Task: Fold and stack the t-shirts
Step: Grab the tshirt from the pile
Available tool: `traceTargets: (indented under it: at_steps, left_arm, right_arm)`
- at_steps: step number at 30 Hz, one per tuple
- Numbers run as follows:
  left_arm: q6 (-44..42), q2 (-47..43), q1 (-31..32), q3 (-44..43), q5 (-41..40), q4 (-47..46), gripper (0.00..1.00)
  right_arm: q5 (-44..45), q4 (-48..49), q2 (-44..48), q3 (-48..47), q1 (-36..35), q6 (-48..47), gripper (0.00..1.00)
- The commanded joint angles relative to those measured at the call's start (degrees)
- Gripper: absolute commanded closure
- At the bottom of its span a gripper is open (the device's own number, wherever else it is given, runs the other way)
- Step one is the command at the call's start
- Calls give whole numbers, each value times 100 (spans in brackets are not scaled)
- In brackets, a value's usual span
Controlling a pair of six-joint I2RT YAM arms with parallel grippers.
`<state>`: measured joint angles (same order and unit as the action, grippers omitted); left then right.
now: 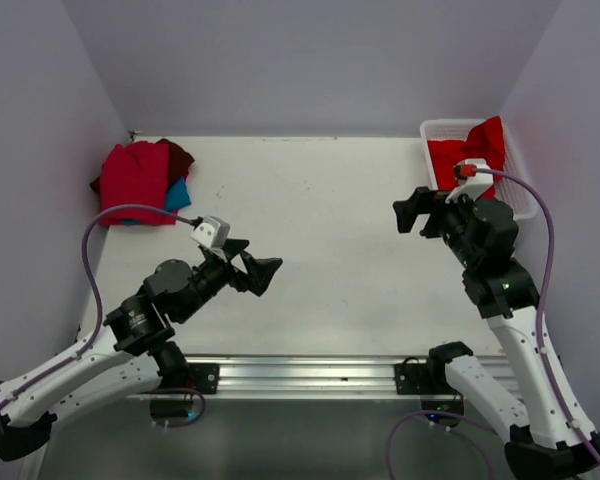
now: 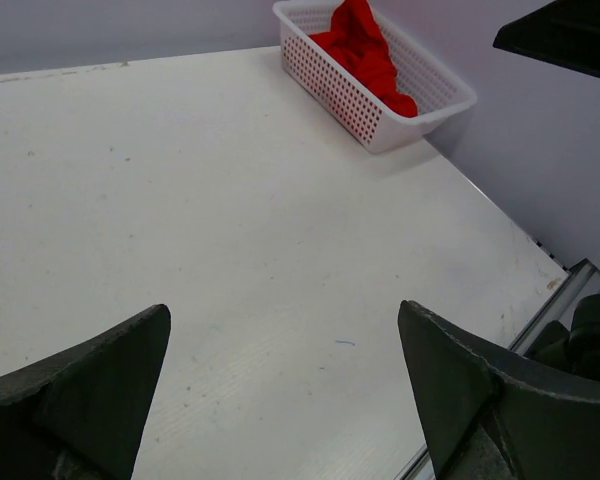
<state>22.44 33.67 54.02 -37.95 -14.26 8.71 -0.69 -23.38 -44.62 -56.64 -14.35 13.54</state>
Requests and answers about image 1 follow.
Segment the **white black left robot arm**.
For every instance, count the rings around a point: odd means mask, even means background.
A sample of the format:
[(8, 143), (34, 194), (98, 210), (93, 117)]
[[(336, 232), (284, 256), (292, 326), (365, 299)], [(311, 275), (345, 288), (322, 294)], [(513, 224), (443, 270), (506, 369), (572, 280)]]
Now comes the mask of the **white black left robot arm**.
[(173, 341), (175, 324), (196, 314), (223, 288), (257, 297), (283, 264), (256, 259), (246, 240), (231, 240), (191, 266), (167, 260), (139, 290), (94, 330), (44, 365), (0, 381), (0, 459), (21, 459), (42, 446), (74, 415), (139, 393), (201, 398), (184, 354)]

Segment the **bright red t shirt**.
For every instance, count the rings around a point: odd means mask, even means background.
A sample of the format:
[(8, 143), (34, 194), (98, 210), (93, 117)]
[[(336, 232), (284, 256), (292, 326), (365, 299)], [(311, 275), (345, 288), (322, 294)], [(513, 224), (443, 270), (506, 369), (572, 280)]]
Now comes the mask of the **bright red t shirt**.
[(506, 141), (500, 116), (427, 120), (421, 124), (420, 134), (433, 190), (457, 187), (455, 165), (467, 159), (482, 159), (495, 170), (505, 167)]

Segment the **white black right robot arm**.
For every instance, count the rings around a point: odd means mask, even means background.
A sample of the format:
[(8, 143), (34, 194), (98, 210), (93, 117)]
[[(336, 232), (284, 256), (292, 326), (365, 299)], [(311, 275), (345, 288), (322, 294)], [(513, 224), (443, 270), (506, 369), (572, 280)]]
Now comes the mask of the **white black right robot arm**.
[(569, 479), (592, 470), (600, 461), (600, 431), (575, 398), (537, 317), (538, 290), (513, 256), (512, 209), (497, 199), (447, 197), (418, 187), (394, 202), (397, 229), (408, 233), (418, 216), (427, 216), (421, 236), (441, 239), (463, 266), (465, 292), (502, 347), (520, 394), (488, 374), (462, 342), (430, 350), (427, 384), (473, 404), (502, 440), (516, 478)]

